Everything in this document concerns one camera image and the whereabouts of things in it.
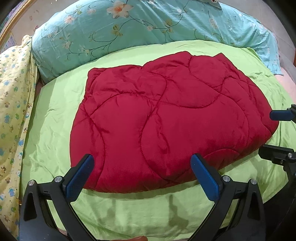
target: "bed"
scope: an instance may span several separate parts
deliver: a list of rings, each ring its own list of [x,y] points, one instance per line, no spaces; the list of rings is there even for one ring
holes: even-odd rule
[[[188,51],[197,56],[223,53],[260,88],[272,109],[281,110],[291,106],[291,97],[274,77],[275,74],[283,74],[276,40],[256,19],[224,4],[219,5],[222,8],[220,9],[197,0],[174,1],[170,4],[165,1],[129,0],[127,4],[129,7],[126,7],[124,15],[120,16],[115,12],[115,2],[104,1],[94,4],[86,0],[80,1],[54,15],[36,31],[33,39],[25,37],[23,47],[19,48],[20,56],[24,54],[22,51],[27,55],[33,53],[30,59],[19,59],[24,66],[31,66],[29,71],[20,68],[23,74],[31,71],[30,82],[24,82],[31,88],[35,87],[38,66],[46,85],[36,100],[32,100],[33,91],[25,90],[23,93],[26,93],[26,102],[23,98],[19,100],[22,101],[25,111],[21,111],[22,115],[18,114],[23,118],[17,120],[24,119],[25,124],[19,121],[18,131],[21,135],[12,135],[18,147],[11,153],[13,157],[8,161],[12,166],[10,175],[14,181],[5,187],[5,195],[0,196],[3,199],[1,201],[6,199],[5,205],[0,206],[5,214],[0,213],[0,217],[3,217],[3,223],[15,236],[18,226],[18,207],[15,202],[19,193],[17,181],[20,174],[20,193],[23,195],[29,180],[35,179],[38,183],[48,182],[68,171],[69,139],[73,120],[83,99],[87,73],[94,67],[109,68],[127,64],[142,66],[161,56],[181,51]],[[138,10],[135,17],[132,15],[132,9],[136,13],[136,7]],[[198,18],[194,9],[202,9],[198,25],[192,20]],[[224,16],[220,11],[227,13],[228,24],[221,21]],[[109,14],[108,18],[104,17],[104,25],[108,28],[101,29],[105,34],[98,35],[91,31],[90,27],[86,30],[73,24],[75,19],[84,16],[83,22],[79,22],[82,26],[87,23],[88,16],[103,13],[104,16]],[[121,28],[127,25],[127,18],[130,16],[131,24],[141,26],[142,35],[146,38],[134,38],[133,25]],[[162,27],[154,19],[155,16],[162,20]],[[241,26],[241,29],[244,26],[244,31],[236,32],[234,28],[238,26]],[[81,36],[79,29],[83,29],[85,35],[81,37],[81,41],[77,41],[76,38]],[[253,37],[240,37],[248,34]],[[10,52],[1,55],[2,61],[5,61],[5,58],[10,59],[10,55],[15,52],[12,49],[8,51]],[[13,65],[12,59],[6,61]],[[294,148],[296,125],[280,122],[268,144]],[[258,151],[221,169],[220,173],[231,176],[235,181],[246,182],[251,178],[256,179],[264,202],[275,196],[287,183],[287,176],[282,168],[260,159]],[[97,239],[102,240],[126,239],[141,235],[146,235],[149,240],[186,239],[201,224],[212,205],[196,181],[128,194],[83,190],[79,199],[73,203],[74,209],[87,228]],[[58,227],[63,229],[52,204],[50,208]],[[229,222],[230,217],[231,212],[224,225]]]

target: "red comforter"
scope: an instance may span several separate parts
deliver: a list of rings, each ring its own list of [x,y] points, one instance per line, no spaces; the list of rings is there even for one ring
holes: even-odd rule
[[[261,90],[221,53],[94,68],[71,131],[71,165],[92,154],[85,188],[99,192],[192,181],[192,154],[220,169],[264,144],[278,126],[270,110]]]

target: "flower print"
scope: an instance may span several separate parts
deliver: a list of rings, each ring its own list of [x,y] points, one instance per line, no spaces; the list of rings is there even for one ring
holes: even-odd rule
[[[80,50],[81,50],[82,52],[84,52],[86,55],[89,54],[89,49],[86,49],[85,46],[81,46],[81,45],[80,45]]]
[[[67,41],[63,44],[63,47],[64,47],[65,49],[69,49],[71,43],[72,43],[72,42],[70,42],[70,41],[67,40]]]
[[[210,24],[213,28],[216,28],[216,29],[218,28],[218,25],[217,25],[217,22],[215,19],[209,18],[209,21],[210,21]]]
[[[113,7],[109,7],[107,8],[107,12],[112,14],[112,18],[128,18],[129,17],[129,13],[128,11],[131,10],[133,8],[132,5],[129,4],[125,4],[122,1],[115,1],[113,3]]]
[[[68,15],[64,21],[65,23],[72,23],[75,20],[75,17],[73,17],[72,15]]]
[[[48,34],[47,37],[48,37],[49,39],[52,39],[52,40],[53,40],[53,38],[54,38],[58,33],[59,33],[59,30],[58,30],[58,28],[56,28],[52,33]]]
[[[10,188],[8,193],[9,193],[9,196],[11,196],[11,197],[15,196],[15,190],[13,188]]]
[[[19,141],[19,146],[22,146],[22,145],[24,145],[24,139]]]
[[[119,31],[120,28],[117,24],[113,26],[112,34],[121,37],[123,34]]]
[[[94,8],[90,8],[87,10],[87,13],[94,13],[96,10]]]
[[[173,25],[173,21],[169,18],[165,21],[165,26],[167,28],[171,27]]]

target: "pillowcase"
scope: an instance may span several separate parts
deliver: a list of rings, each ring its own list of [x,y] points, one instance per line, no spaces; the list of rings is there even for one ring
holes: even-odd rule
[[[129,47],[195,39],[253,48],[273,74],[281,74],[269,30],[226,4],[220,4],[221,11],[203,1],[80,0],[35,31],[32,53],[41,78],[48,83]]]
[[[212,5],[212,6],[214,6],[214,7],[222,9],[221,6],[220,6],[220,3],[217,0],[198,0],[198,1],[205,2],[205,3],[208,3],[208,4]]]

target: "cartoon print fabric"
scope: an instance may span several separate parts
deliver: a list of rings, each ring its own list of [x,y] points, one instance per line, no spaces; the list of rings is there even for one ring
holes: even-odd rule
[[[0,54],[0,220],[18,239],[22,156],[34,101],[37,66],[32,39]]]

